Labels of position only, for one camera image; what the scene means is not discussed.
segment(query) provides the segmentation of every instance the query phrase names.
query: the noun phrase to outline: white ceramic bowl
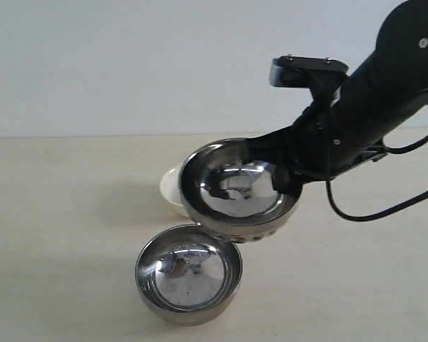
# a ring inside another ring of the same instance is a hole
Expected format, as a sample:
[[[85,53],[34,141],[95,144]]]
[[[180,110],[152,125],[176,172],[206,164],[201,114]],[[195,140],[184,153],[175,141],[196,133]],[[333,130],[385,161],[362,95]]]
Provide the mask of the white ceramic bowl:
[[[176,213],[188,217],[188,214],[180,200],[178,186],[181,167],[182,163],[179,163],[163,175],[160,181],[160,194]]]

